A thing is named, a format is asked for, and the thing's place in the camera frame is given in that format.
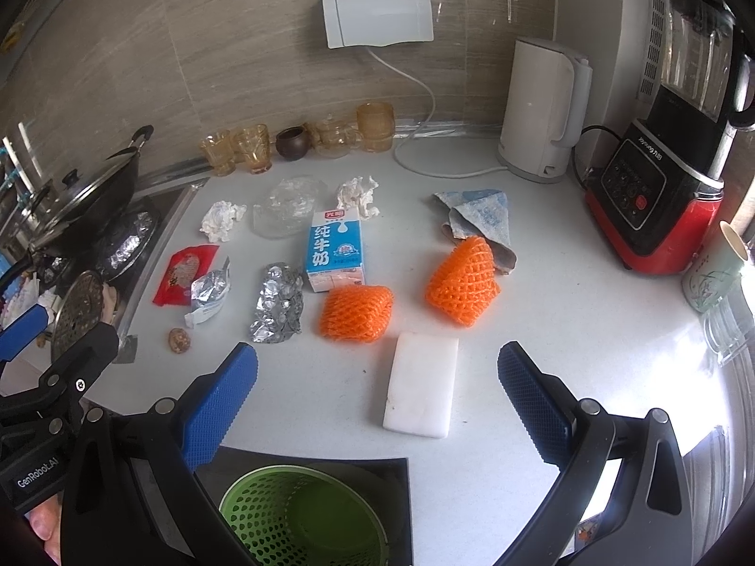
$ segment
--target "cable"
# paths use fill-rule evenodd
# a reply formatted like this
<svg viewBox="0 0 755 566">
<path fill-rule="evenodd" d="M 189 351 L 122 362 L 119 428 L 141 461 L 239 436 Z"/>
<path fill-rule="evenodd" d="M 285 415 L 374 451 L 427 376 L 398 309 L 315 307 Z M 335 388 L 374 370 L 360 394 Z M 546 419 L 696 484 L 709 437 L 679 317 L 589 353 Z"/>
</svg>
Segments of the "cable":
<svg viewBox="0 0 755 566">
<path fill-rule="evenodd" d="M 413 81 L 417 85 L 419 85 L 420 87 L 422 87 L 425 91 L 427 91 L 429 93 L 429 96 L 433 100 L 433 107 L 432 107 L 432 109 L 430 109 L 428 118 L 425 119 L 417 128 L 415 128 L 405 139 L 403 139 L 403 140 L 399 141 L 398 143 L 396 143 L 396 145 L 394 147 L 394 160 L 395 160 L 395 162 L 397 164 L 399 164 L 401 166 L 401 168 L 407 169 L 409 172 L 413 172 L 415 174 L 420 174 L 422 176 L 431 176 L 431 177 L 433 177 L 435 179 L 470 179 L 473 176 L 482 176 L 483 174 L 490 174 L 492 172 L 500 172 L 501 170 L 508 170 L 508 168 L 505 167 L 505 166 L 496 166 L 494 168 L 488 168 L 488 169 L 484 169 L 484 170 L 477 170 L 476 172 L 470 172 L 470 173 L 467 173 L 467 174 L 443 174 L 443 173 L 425 172 L 424 170 L 419 170 L 419 169 L 416 169 L 416 168 L 412 168 L 411 166 L 408 166 L 407 164 L 405 164 L 404 162 L 402 162 L 399 159 L 399 149 L 401 149 L 401 147 L 403 145 L 405 145 L 410 140 L 414 139 L 414 137 L 416 135 L 418 135 L 422 130 L 424 130 L 424 128 L 427 127 L 427 125 L 429 124 L 430 120 L 433 118 L 433 115 L 435 115 L 435 109 L 437 107 L 437 103 L 436 103 L 436 100 L 435 100 L 435 94 L 433 93 L 432 89 L 430 89 L 427 85 L 425 85 L 425 83 L 423 83 L 419 79 L 414 78 L 412 75 L 408 75 L 406 72 L 399 70 L 397 67 L 391 66 L 391 64 L 389 64 L 388 62 L 384 61 L 382 58 L 380 58 L 377 55 L 375 55 L 375 53 L 372 51 L 372 49 L 370 47 L 365 47 L 365 49 L 367 50 L 367 52 L 373 58 L 375 58 L 375 60 L 377 60 L 383 66 L 387 67 L 390 70 L 393 70 L 398 75 L 401 75 L 401 76 L 403 76 L 405 78 L 408 78 L 409 81 Z"/>
<path fill-rule="evenodd" d="M 608 132 L 611 134 L 614 138 L 616 138 L 619 142 L 621 142 L 622 138 L 620 135 L 618 135 L 614 130 L 612 130 L 610 127 L 606 127 L 605 125 L 588 125 L 587 127 L 582 130 L 579 137 L 581 138 L 584 134 L 587 134 L 587 132 L 591 132 L 593 130 L 601 130 L 602 132 Z M 577 179 L 577 183 L 579 183 L 579 186 L 582 187 L 582 189 L 587 190 L 587 183 L 582 180 L 582 177 L 579 175 L 579 172 L 577 171 L 577 147 L 573 146 L 571 147 L 571 171 L 574 173 L 574 176 Z"/>
</svg>

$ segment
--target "green plastic basket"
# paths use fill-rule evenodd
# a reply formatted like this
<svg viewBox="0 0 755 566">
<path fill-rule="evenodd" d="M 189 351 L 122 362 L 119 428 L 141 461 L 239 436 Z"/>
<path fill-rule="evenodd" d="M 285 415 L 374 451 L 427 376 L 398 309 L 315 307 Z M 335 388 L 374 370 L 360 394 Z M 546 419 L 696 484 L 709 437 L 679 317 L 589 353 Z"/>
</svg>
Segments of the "green plastic basket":
<svg viewBox="0 0 755 566">
<path fill-rule="evenodd" d="M 375 511 L 325 472 L 268 466 L 245 474 L 220 512 L 265 566 L 385 566 L 388 541 Z"/>
</svg>

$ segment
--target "red blender base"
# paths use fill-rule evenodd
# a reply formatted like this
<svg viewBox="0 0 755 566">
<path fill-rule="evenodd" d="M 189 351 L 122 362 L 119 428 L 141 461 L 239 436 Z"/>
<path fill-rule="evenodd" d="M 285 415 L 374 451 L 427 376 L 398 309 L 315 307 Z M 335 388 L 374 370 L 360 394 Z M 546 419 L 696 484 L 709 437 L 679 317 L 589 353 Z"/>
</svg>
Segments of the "red blender base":
<svg viewBox="0 0 755 566">
<path fill-rule="evenodd" d="M 690 202 L 658 248 L 648 256 L 640 256 L 629 248 L 590 190 L 587 191 L 585 199 L 600 229 L 605 232 L 618 256 L 633 270 L 647 275 L 674 275 L 685 270 L 692 261 L 692 256 L 700 248 L 703 236 L 721 206 L 721 200 Z"/>
</svg>

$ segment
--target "ceramic cup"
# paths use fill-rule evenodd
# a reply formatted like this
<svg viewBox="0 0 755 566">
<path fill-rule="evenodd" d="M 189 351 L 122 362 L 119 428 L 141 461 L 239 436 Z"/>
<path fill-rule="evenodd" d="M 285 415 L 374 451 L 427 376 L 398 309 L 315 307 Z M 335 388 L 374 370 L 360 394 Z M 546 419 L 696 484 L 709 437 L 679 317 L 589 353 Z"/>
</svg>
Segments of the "ceramic cup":
<svg viewBox="0 0 755 566">
<path fill-rule="evenodd" d="M 742 266 L 749 259 L 747 247 L 726 221 L 709 239 L 682 277 L 682 291 L 697 312 L 705 312 L 726 296 Z"/>
<path fill-rule="evenodd" d="M 276 137 L 276 150 L 288 161 L 303 158 L 310 150 L 310 146 L 312 146 L 312 137 L 301 125 L 289 127 Z"/>
</svg>

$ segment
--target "white foam block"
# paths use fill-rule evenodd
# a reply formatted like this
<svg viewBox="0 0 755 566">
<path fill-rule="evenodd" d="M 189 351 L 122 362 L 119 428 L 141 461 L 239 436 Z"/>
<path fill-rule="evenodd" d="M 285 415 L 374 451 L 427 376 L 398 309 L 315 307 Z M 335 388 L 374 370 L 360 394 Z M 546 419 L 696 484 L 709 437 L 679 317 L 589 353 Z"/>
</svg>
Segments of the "white foam block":
<svg viewBox="0 0 755 566">
<path fill-rule="evenodd" d="M 390 372 L 385 429 L 448 436 L 458 350 L 458 338 L 401 333 Z"/>
</svg>

